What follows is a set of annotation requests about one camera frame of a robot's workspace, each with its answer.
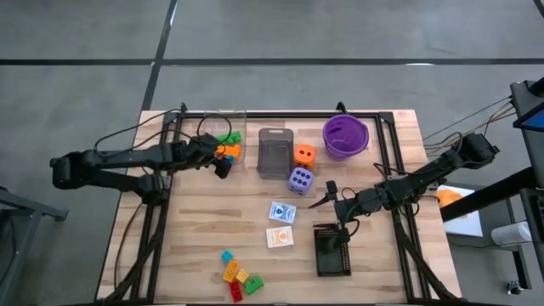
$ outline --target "purple die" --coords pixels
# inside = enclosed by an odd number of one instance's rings
[[[300,196],[304,196],[313,181],[314,175],[309,170],[303,167],[296,167],[289,177],[289,190]]]

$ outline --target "die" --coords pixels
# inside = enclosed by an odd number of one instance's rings
[[[302,167],[296,167],[289,177],[287,184],[289,190],[299,194],[300,196],[306,195],[310,185],[314,181],[314,175],[307,169]]]
[[[315,147],[310,144],[297,144],[295,147],[295,167],[303,167],[309,170],[314,168]]]

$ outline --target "green lego brick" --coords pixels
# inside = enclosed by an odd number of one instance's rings
[[[225,145],[239,144],[241,142],[240,132],[234,131],[230,134],[228,138],[227,135],[228,134],[221,134],[219,136],[216,136],[216,138],[219,140],[219,142],[222,142]]]
[[[252,278],[249,278],[244,283],[244,289],[246,290],[246,294],[250,295],[254,293],[258,288],[264,286],[263,280],[261,280],[258,275],[254,275]]]

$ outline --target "toy block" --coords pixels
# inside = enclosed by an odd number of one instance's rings
[[[237,281],[229,283],[230,295],[234,303],[240,302],[243,298],[241,296],[240,284]]]
[[[246,280],[244,287],[246,289],[246,294],[254,293],[258,288],[264,286],[263,280],[261,280],[258,275],[253,276],[249,280]]]
[[[231,259],[229,261],[229,264],[227,264],[227,269],[224,270],[223,279],[232,282],[232,280],[235,278],[236,271],[238,270],[238,262],[234,259]]]
[[[287,185],[289,186],[290,191],[299,196],[304,196],[308,193],[312,182],[314,182],[314,175],[309,170],[302,167],[296,167],[292,171]]]
[[[249,277],[249,274],[244,269],[240,269],[236,275],[236,279],[242,284],[247,280],[247,277]]]
[[[230,162],[231,165],[234,165],[236,162],[236,159],[234,156],[225,156],[224,159]]]
[[[232,253],[230,251],[225,251],[223,252],[223,254],[221,254],[221,258],[223,259],[223,261],[228,264],[229,261],[234,258],[234,256],[232,255]]]
[[[315,164],[315,147],[310,144],[297,144],[295,147],[295,167],[312,170]]]
[[[228,134],[221,134],[216,139],[219,140],[220,143],[224,145],[233,145],[233,144],[239,144],[241,142],[241,134],[240,132],[232,132],[230,133],[230,136]]]
[[[240,157],[240,145],[218,145],[218,149],[215,151],[215,154],[217,156],[233,156],[235,160],[238,161],[238,157]]]

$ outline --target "red lego brick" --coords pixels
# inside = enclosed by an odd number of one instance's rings
[[[240,284],[235,280],[229,283],[230,295],[232,296],[232,301],[238,303],[242,300]]]

